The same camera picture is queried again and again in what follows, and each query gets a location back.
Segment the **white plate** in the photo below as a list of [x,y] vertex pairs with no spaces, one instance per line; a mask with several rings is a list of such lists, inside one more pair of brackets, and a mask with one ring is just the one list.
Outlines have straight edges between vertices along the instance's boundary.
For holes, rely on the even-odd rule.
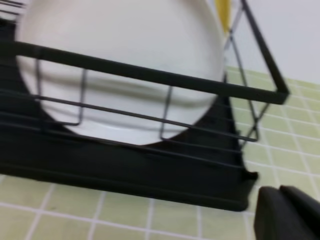
[[[213,81],[224,74],[224,34],[204,0],[33,0],[16,40],[97,58]],[[23,80],[37,94],[35,60],[18,57]],[[78,102],[82,69],[42,61],[42,94]],[[168,86],[88,71],[85,103],[162,118]],[[167,119],[196,123],[215,95],[175,87]],[[43,101],[55,120],[77,122],[75,106]],[[80,126],[85,136],[146,145],[160,142],[161,123],[92,109]],[[164,137],[184,127],[166,124]]]

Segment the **black dish rack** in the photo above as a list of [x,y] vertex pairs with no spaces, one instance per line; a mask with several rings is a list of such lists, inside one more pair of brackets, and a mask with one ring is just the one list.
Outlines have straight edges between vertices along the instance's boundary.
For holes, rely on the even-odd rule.
[[[232,47],[239,63],[243,86],[199,79],[144,67],[113,62],[14,41],[15,22],[0,21],[0,173],[40,181],[100,189],[232,211],[248,206],[248,195],[258,179],[248,172],[242,149],[259,140],[258,123],[270,104],[283,104],[288,88],[267,48],[252,12],[242,0],[226,48]],[[22,7],[14,1],[0,4]],[[234,38],[242,15],[246,15],[277,91],[248,87]],[[38,94],[27,91],[16,56],[34,58]],[[79,102],[41,94],[41,61],[83,69]],[[168,85],[163,118],[86,104],[87,71],[98,71]],[[195,125],[166,119],[174,87],[192,89],[218,97]],[[253,126],[246,136],[236,131],[230,97],[246,99]],[[78,122],[57,122],[41,108],[42,101],[79,107]],[[264,102],[257,114],[252,101]],[[159,122],[161,142],[134,145],[75,134],[64,126],[82,123],[84,109],[95,109]],[[188,128],[165,139],[165,124]]]

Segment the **black metal wire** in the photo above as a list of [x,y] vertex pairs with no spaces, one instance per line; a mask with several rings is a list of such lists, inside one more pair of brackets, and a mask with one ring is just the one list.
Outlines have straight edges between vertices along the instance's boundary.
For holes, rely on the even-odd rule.
[[18,1],[11,1],[11,0],[0,0],[0,4],[12,4],[14,6],[19,6],[19,7],[23,7],[24,4],[22,2],[18,2]]
[[[10,5],[17,5],[21,7],[23,6],[22,3],[17,4],[14,1],[10,1],[10,0],[0,0],[0,4],[5,4],[5,5],[10,4]],[[275,71],[272,77],[276,82],[275,84],[277,86],[277,92],[271,92],[263,89],[255,89],[255,88],[248,87],[248,82],[243,69],[240,53],[239,53],[236,41],[234,39],[234,31],[237,29],[239,25],[243,12],[245,12],[246,15],[248,16],[249,24],[253,29],[253,33],[256,36],[256,40],[259,42],[258,45],[261,51],[264,51],[262,55],[264,56],[265,60],[268,61],[267,65],[270,71],[271,72]],[[75,139],[82,139],[82,140],[94,140],[104,144],[132,148],[135,150],[149,152],[153,154],[161,154],[161,155],[167,155],[171,157],[199,161],[204,164],[209,164],[211,166],[239,169],[241,167],[236,165],[225,164],[225,163],[214,161],[212,159],[205,159],[205,158],[190,155],[189,149],[197,148],[200,150],[211,150],[211,151],[218,151],[218,152],[224,152],[224,153],[236,154],[236,155],[242,154],[241,149],[246,145],[247,142],[256,142],[259,139],[258,123],[262,119],[262,117],[264,116],[265,112],[267,111],[270,105],[270,104],[267,104],[263,108],[260,115],[257,117],[255,108],[251,100],[260,100],[260,101],[263,100],[270,103],[281,104],[288,97],[288,94],[289,94],[288,88],[285,85],[284,80],[282,79],[278,71],[278,68],[275,65],[275,62],[272,59],[268,48],[266,47],[266,44],[259,32],[259,29],[257,29],[257,25],[255,23],[255,20],[252,14],[251,15],[250,14],[251,12],[250,12],[249,6],[246,4],[246,0],[242,0],[242,7],[239,9],[236,15],[233,26],[229,31],[229,38],[225,44],[226,48],[228,48],[232,44],[232,47],[235,51],[237,62],[239,64],[240,74],[241,74],[241,78],[244,86],[214,82],[206,79],[199,79],[195,77],[183,76],[183,75],[173,74],[169,72],[163,72],[163,71],[158,71],[154,69],[148,69],[144,67],[123,64],[119,62],[112,62],[104,59],[88,57],[80,54],[75,54],[72,52],[66,52],[66,51],[61,51],[61,50],[47,48],[47,47],[40,47],[40,46],[27,44],[27,43],[0,42],[0,48],[1,48],[0,55],[2,56],[21,55],[25,57],[35,58],[35,75],[36,75],[36,87],[37,87],[37,94],[26,94],[26,93],[11,91],[11,90],[0,89],[0,95],[11,97],[11,98],[22,99],[25,101],[37,101],[40,105],[43,104],[43,101],[50,101],[53,103],[70,105],[70,106],[75,106],[79,108],[78,115],[77,115],[78,118],[76,122],[60,122],[60,121],[47,119],[45,112],[41,110],[41,108],[39,109],[38,117],[30,117],[30,116],[20,115],[12,112],[1,111],[0,116],[24,119],[24,120],[32,121],[34,123],[38,122],[39,127],[26,126],[26,125],[21,125],[17,123],[2,123],[2,122],[0,122],[0,125],[29,130],[33,132],[40,132],[46,135],[54,135],[54,136],[60,136],[65,138],[75,138]],[[78,102],[44,96],[43,89],[42,89],[43,80],[41,76],[42,60],[82,68]],[[90,70],[168,85],[168,92],[167,92],[166,101],[164,104],[162,118],[122,111],[122,110],[117,110],[117,109],[112,109],[107,107],[95,106],[95,105],[85,103],[86,101],[85,96],[86,96],[86,89],[87,89],[87,82],[88,82],[88,79],[87,79],[88,71]],[[249,108],[250,108],[250,112],[251,112],[254,124],[250,129],[249,133],[247,134],[247,136],[241,136],[239,134],[233,134],[230,132],[208,129],[205,127],[199,127],[199,126],[194,126],[194,125],[190,125],[182,122],[168,120],[167,119],[168,112],[170,108],[174,87],[193,89],[196,91],[203,91],[203,92],[212,93],[212,94],[220,94],[221,96],[232,96],[232,97],[248,99]],[[218,104],[217,106],[220,108],[226,108],[230,111],[230,106],[228,105]],[[85,109],[94,109],[98,111],[110,112],[114,114],[120,114],[120,115],[131,116],[135,118],[142,118],[142,119],[159,122],[160,123],[159,138],[168,144],[183,146],[185,149],[185,153],[174,152],[172,150],[156,149],[148,146],[139,146],[139,145],[124,143],[124,142],[117,142],[117,141],[100,139],[100,138],[83,136],[83,135],[76,135],[73,133],[57,131],[49,127],[49,125],[79,126],[83,122]],[[219,121],[234,122],[232,118],[228,119],[221,116],[211,116],[210,119],[212,121],[219,120]],[[187,137],[186,137],[186,141],[166,139],[164,137],[166,124],[180,126],[193,131],[200,131],[206,134],[210,134],[211,136],[219,135],[219,136],[224,136],[224,137],[232,138],[236,140],[242,140],[244,141],[244,143],[240,146],[240,149],[233,150],[233,149],[228,149],[223,147],[214,147],[214,146],[190,143],[187,141],[188,140]]]

